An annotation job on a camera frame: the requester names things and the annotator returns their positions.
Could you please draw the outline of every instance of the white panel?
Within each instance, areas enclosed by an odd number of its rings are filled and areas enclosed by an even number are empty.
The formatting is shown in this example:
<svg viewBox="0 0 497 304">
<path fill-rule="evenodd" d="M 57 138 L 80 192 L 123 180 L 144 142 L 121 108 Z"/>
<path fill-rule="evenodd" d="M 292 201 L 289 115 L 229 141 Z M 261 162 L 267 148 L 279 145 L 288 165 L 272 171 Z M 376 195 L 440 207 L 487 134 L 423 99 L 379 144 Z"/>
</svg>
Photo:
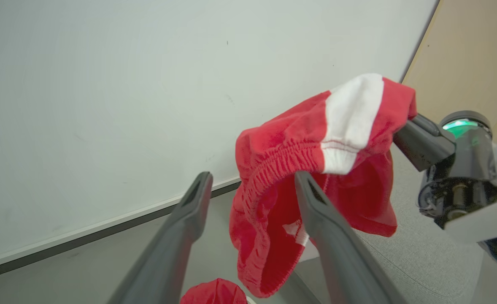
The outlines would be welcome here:
<svg viewBox="0 0 497 304">
<path fill-rule="evenodd" d="M 239 133 L 399 80 L 435 0 L 0 0 L 0 255 L 235 177 Z"/>
</svg>

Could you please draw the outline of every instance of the red fabric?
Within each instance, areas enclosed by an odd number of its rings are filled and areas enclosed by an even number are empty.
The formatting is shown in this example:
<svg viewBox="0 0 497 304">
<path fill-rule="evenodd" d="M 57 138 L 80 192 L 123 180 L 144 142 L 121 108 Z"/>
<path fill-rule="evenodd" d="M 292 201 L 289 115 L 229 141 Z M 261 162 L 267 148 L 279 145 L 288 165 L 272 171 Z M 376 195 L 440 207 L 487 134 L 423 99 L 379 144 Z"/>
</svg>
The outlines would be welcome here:
<svg viewBox="0 0 497 304">
<path fill-rule="evenodd" d="M 293 181 L 296 171 L 309 171 L 353 228 L 383 236 L 395 232 L 397 221 L 389 203 L 393 184 L 389 148 L 393 133 L 417 112 L 413 89 L 389 79 L 383 83 L 378 113 L 368 122 L 370 138 L 347 175 L 323 173 L 322 140 L 331 92 L 309 98 L 238 137 L 235 160 L 241 186 L 230 213 L 230 237 L 239 251 L 239 279 L 258 298 L 277 292 L 305 248 L 284 226 L 301 223 Z"/>
<path fill-rule="evenodd" d="M 247 297 L 236 284 L 216 279 L 190 288 L 180 304 L 247 304 Z"/>
</svg>

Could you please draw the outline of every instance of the red cloth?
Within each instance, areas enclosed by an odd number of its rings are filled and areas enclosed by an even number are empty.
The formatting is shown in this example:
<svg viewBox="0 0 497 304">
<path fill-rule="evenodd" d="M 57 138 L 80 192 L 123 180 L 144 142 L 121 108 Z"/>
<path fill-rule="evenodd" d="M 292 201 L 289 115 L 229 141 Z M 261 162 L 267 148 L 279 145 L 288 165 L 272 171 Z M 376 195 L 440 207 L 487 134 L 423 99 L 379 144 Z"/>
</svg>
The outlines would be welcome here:
<svg viewBox="0 0 497 304">
<path fill-rule="evenodd" d="M 239 279 L 252 294 L 277 292 L 308 240 L 296 171 L 309 171 L 353 228 L 395 232 L 389 148 L 393 133 L 416 115 L 413 89 L 366 74 L 241 133 L 235 144 L 241 186 L 230 237 L 239 251 Z"/>
<path fill-rule="evenodd" d="M 179 304 L 247 304 L 247 297 L 236 284 L 216 279 L 190 288 Z"/>
</svg>

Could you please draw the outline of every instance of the beige wall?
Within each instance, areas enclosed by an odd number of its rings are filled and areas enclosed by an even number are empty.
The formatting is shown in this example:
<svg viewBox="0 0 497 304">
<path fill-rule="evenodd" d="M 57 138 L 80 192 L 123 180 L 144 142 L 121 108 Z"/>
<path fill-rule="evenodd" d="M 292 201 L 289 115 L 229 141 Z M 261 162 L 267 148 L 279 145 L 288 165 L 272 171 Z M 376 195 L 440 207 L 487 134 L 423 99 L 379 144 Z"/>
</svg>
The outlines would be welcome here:
<svg viewBox="0 0 497 304">
<path fill-rule="evenodd" d="M 441 0 L 403 83 L 434 121 L 484 114 L 497 142 L 497 0 Z"/>
</svg>

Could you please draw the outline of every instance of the white stripe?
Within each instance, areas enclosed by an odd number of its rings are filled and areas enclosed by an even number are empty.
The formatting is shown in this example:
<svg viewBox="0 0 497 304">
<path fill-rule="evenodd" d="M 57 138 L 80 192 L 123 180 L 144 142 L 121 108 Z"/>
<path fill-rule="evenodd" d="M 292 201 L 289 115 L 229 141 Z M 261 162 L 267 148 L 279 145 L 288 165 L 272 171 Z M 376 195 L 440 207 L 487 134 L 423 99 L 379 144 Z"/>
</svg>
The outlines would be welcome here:
<svg viewBox="0 0 497 304">
<path fill-rule="evenodd" d="M 327 133 L 321 142 L 324 173 L 351 171 L 357 152 L 368 144 L 383 93 L 378 74 L 360 75 L 331 91 L 325 108 Z"/>
</svg>

